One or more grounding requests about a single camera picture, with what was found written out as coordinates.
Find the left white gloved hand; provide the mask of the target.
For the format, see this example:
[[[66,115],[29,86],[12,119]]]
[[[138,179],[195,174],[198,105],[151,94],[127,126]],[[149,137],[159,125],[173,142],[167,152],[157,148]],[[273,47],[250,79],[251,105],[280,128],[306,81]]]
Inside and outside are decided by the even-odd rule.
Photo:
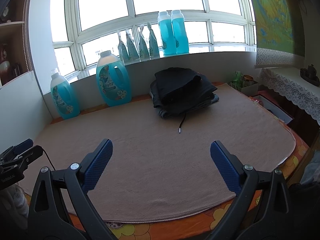
[[[13,211],[14,215],[19,215],[26,219],[28,218],[29,205],[24,190],[20,187],[19,183],[1,190],[1,200],[4,201],[8,211]]]

